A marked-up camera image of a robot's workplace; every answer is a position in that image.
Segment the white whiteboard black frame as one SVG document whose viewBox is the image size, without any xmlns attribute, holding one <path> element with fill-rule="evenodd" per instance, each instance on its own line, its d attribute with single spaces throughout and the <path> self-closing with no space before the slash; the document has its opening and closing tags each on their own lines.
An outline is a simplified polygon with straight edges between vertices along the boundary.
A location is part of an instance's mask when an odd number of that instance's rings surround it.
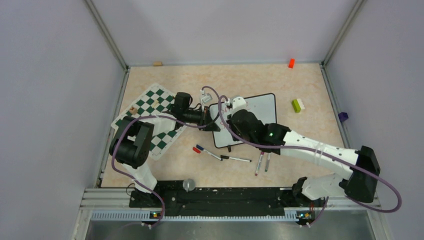
<svg viewBox="0 0 424 240">
<path fill-rule="evenodd" d="M 221 104 L 221 114 L 231 130 L 240 137 L 247 137 L 249 133 L 264 130 L 266 124 L 277 123 L 276 96 L 274 93 L 265 93 L 246 97 L 246 109 L 233 114 L 224 103 Z M 233 137 L 218 118 L 215 123 L 220 131 L 214 131 L 213 142 L 216 148 L 226 148 L 242 144 Z"/>
</svg>

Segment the red marker cap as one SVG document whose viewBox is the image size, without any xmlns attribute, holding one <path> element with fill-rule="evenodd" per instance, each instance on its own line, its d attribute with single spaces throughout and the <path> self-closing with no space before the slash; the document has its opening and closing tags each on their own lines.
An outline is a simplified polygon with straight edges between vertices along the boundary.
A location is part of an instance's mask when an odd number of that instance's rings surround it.
<svg viewBox="0 0 424 240">
<path fill-rule="evenodd" d="M 193 150 L 194 152 L 198 153 L 198 154 L 200 154 L 200 153 L 201 153 L 201 150 L 199 150 L 199 149 L 198 149 L 198 148 L 196 148 L 196 147 L 193 147 L 193 148 L 192 148 L 192 150 Z"/>
</svg>

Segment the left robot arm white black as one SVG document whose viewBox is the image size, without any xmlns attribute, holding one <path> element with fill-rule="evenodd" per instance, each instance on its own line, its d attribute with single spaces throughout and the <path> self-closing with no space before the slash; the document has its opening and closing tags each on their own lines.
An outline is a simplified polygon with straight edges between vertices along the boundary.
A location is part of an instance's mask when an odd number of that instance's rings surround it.
<svg viewBox="0 0 424 240">
<path fill-rule="evenodd" d="M 149 207 L 156 206 L 161 198 L 159 191 L 154 189 L 158 181 L 146 163 L 153 138 L 190 124 L 205 132 L 221 130 L 216 123 L 218 115 L 212 115 L 206 106 L 212 96 L 203 92 L 199 99 L 200 106 L 192 107 L 192 96 L 178 92 L 165 111 L 153 116 L 125 116 L 118 124 L 109 154 L 125 168 L 125 174 L 134 180 L 136 189 L 142 192 L 141 200 Z"/>
</svg>

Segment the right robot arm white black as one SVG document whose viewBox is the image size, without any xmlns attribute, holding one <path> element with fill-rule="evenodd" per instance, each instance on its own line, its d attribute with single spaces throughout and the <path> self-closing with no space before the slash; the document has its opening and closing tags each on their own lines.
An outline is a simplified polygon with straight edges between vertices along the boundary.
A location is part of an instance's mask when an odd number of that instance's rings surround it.
<svg viewBox="0 0 424 240">
<path fill-rule="evenodd" d="M 381 168 L 372 148 L 363 145 L 357 150 L 325 144 L 287 126 L 263 123 L 245 109 L 225 120 L 234 133 L 234 140 L 249 142 L 265 153 L 298 158 L 332 171 L 332 175 L 300 178 L 294 185 L 299 189 L 293 192 L 297 205 L 307 206 L 312 200 L 341 195 L 361 203 L 373 202 L 378 181 L 358 170 L 361 168 L 379 176 Z"/>
</svg>

